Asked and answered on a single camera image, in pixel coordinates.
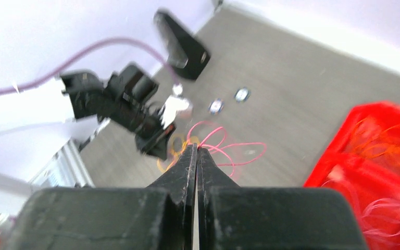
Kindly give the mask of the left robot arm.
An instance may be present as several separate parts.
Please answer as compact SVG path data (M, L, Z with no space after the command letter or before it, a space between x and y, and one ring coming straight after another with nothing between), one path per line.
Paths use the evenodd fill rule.
M166 160L176 126L164 120L165 108L150 111L146 105L157 90L158 84L134 63L107 81L89 71L63 74L38 89L1 95L0 134L95 116L133 133L140 153Z

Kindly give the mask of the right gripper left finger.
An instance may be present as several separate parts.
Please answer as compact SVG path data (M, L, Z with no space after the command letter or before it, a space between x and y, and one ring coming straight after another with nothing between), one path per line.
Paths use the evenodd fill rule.
M145 188L52 187L23 206L3 248L192 249L197 146Z

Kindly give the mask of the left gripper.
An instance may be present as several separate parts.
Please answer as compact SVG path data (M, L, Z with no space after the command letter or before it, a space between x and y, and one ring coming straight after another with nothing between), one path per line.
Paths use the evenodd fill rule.
M176 125L170 124L163 129L160 115L151 114L143 106L131 102L121 101L118 104L117 123L136 134L134 139L137 150L143 155L167 160L169 139Z

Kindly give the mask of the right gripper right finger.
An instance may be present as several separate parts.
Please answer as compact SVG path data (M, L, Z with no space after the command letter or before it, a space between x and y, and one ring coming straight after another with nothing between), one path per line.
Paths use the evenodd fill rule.
M337 191L241 187L198 150L200 249L367 249Z

